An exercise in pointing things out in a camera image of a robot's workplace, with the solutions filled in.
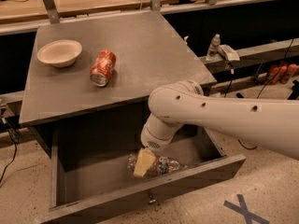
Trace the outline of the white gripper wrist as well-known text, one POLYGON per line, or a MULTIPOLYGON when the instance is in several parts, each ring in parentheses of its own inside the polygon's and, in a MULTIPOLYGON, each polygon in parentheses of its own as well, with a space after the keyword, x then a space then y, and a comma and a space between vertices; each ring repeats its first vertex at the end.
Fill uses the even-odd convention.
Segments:
POLYGON ((141 132, 141 143, 143 147, 138 152, 134 176, 144 177, 151 165, 155 162, 156 156, 150 149, 165 149, 176 132, 183 127, 183 124, 172 120, 163 120, 150 114, 141 132))

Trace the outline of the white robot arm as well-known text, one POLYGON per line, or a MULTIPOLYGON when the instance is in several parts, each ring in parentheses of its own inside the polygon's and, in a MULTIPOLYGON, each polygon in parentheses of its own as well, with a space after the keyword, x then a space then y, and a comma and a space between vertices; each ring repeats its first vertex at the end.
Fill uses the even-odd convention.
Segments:
POLYGON ((184 80, 155 89, 150 115, 141 132, 134 176, 143 177, 157 153, 184 125, 195 125, 299 159, 299 102, 219 98, 202 94, 198 83, 184 80))

